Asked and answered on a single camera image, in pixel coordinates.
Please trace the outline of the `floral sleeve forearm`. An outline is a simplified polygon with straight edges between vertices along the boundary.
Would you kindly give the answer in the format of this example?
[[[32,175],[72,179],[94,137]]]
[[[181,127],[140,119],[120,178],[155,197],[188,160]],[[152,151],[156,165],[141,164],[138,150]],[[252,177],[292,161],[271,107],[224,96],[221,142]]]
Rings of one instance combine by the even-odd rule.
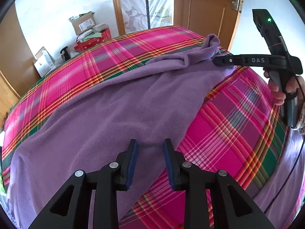
[[[305,108],[304,108],[304,99],[298,96],[298,120],[293,127],[293,130],[299,131],[299,133],[304,136],[304,127],[305,127]]]

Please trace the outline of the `person's right hand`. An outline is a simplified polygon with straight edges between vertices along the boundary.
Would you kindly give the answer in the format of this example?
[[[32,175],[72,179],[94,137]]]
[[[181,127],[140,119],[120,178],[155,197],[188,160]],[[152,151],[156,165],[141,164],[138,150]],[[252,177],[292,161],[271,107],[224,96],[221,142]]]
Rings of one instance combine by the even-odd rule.
[[[286,95],[282,91],[279,90],[277,84],[269,77],[269,73],[267,71],[264,72],[264,77],[268,78],[268,87],[271,91],[271,96],[273,97],[274,104],[281,106],[285,102]],[[304,79],[302,76],[292,77],[287,85],[286,91],[288,93],[297,92],[298,97],[298,109],[301,110],[304,104],[304,97],[302,91],[304,91]]]

